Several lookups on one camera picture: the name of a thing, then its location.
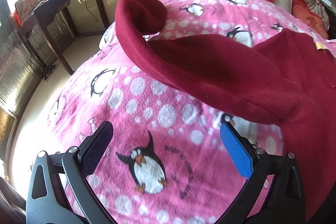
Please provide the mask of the dark red fleece sweater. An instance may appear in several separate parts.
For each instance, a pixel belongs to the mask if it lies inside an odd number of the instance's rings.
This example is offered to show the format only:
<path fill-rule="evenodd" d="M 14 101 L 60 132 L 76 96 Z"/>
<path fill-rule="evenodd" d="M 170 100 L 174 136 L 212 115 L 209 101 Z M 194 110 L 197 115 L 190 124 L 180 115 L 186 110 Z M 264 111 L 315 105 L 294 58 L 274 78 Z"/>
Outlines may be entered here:
<path fill-rule="evenodd" d="M 157 0 L 119 0 L 123 51 L 154 79 L 216 109 L 280 127 L 298 160 L 309 223 L 335 223 L 335 58 L 282 30 L 250 48 L 218 34 L 146 41 L 166 24 Z"/>

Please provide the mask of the pink penguin fleece blanket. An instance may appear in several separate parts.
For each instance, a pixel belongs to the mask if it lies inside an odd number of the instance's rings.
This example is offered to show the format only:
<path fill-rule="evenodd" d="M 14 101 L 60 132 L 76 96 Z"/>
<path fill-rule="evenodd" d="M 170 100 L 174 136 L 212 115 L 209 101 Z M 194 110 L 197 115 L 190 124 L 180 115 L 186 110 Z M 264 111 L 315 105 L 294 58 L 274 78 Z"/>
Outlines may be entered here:
<path fill-rule="evenodd" d="M 254 47 L 282 30 L 325 39 L 266 0 L 157 0 L 167 9 L 160 32 L 146 41 L 218 34 Z M 100 51 L 72 75 L 49 113 L 61 149 L 79 145 L 109 121 L 113 137 L 88 182 L 118 223 L 214 223 L 240 192 L 237 171 L 220 138 L 223 122 L 278 156 L 275 124 L 261 124 L 211 107 L 142 71 L 123 51 L 116 21 Z"/>

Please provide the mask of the dark wooden desk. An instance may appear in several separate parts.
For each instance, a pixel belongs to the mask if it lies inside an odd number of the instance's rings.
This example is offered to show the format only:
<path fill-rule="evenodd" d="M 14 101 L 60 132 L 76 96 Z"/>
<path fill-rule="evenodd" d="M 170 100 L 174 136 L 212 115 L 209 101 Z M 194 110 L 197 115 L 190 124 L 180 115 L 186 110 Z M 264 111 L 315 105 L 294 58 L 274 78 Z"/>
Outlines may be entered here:
<path fill-rule="evenodd" d="M 54 21 L 55 16 L 58 12 L 63 10 L 63 5 L 70 0 L 48 0 L 45 3 L 41 4 L 39 7 L 33 10 L 31 15 L 22 23 L 21 27 L 18 30 L 18 34 L 22 39 L 22 42 L 27 47 L 30 53 L 37 59 L 38 63 L 43 69 L 47 68 L 46 63 L 39 56 L 33 45 L 29 41 L 29 35 L 31 30 L 37 26 L 41 33 L 44 41 L 47 43 L 52 53 L 57 57 L 58 61 L 61 63 L 63 68 L 69 75 L 74 73 L 74 70 L 71 68 L 65 57 L 63 56 L 61 50 L 56 45 L 55 40 L 52 38 L 51 33 L 48 30 L 48 26 Z M 92 32 L 78 32 L 72 16 L 69 11 L 66 11 L 66 20 L 70 23 L 70 29 L 74 33 L 75 38 L 83 38 L 88 36 L 98 36 L 103 35 L 107 28 L 110 26 L 108 15 L 104 6 L 103 0 L 95 0 L 97 8 L 104 26 L 104 29 L 101 31 L 92 31 Z"/>

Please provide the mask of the small red heart cushion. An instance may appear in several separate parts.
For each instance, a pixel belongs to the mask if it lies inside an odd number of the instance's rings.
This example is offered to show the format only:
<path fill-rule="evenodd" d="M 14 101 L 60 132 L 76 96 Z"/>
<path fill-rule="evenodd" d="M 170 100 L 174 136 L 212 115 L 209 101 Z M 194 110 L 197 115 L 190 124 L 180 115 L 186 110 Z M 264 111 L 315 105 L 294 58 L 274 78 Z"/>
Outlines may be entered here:
<path fill-rule="evenodd" d="M 308 8 L 305 0 L 292 0 L 291 14 L 323 39 L 329 38 L 322 18 Z"/>

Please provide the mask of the patterned box on desk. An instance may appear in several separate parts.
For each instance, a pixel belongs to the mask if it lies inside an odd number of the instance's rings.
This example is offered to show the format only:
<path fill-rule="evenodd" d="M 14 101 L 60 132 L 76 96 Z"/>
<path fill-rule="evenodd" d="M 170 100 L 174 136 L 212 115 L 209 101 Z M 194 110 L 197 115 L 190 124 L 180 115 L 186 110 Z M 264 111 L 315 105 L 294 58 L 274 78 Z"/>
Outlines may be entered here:
<path fill-rule="evenodd" d="M 37 8 L 40 4 L 48 0 L 18 0 L 15 3 L 15 8 L 22 22 L 24 22 L 30 14 Z"/>

